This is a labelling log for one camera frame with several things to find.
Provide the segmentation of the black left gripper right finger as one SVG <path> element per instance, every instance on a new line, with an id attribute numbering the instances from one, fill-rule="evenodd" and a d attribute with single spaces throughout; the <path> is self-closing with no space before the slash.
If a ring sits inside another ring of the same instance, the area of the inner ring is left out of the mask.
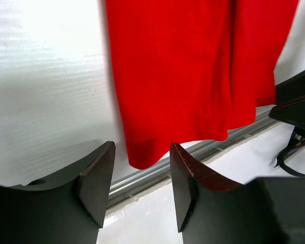
<path id="1" fill-rule="evenodd" d="M 305 178 L 242 185 L 170 146 L 178 231 L 184 243 L 305 243 Z"/>

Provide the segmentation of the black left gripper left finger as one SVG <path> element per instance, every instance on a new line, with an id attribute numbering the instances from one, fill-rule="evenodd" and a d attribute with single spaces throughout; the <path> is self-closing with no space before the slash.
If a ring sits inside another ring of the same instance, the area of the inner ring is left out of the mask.
<path id="1" fill-rule="evenodd" d="M 96 243 L 103 227 L 115 144 L 28 185 L 0 186 L 0 243 Z"/>

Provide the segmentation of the red t shirt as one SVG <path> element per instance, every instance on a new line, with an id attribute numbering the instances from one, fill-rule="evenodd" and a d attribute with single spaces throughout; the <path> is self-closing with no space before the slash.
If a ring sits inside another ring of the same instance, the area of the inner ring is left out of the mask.
<path id="1" fill-rule="evenodd" d="M 129 164 L 172 142 L 225 140 L 274 104 L 298 1 L 105 1 Z"/>

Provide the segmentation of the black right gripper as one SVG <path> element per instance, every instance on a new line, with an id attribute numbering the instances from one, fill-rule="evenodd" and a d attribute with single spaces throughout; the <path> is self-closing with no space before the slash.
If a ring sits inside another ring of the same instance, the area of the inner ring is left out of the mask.
<path id="1" fill-rule="evenodd" d="M 270 118 L 294 126 L 287 146 L 277 155 L 276 163 L 277 167 L 290 175 L 302 175 L 287 166 L 285 160 L 305 147 L 305 99 L 297 99 L 304 95 L 305 70 L 276 85 L 276 104 L 281 105 L 274 107 L 269 113 Z"/>

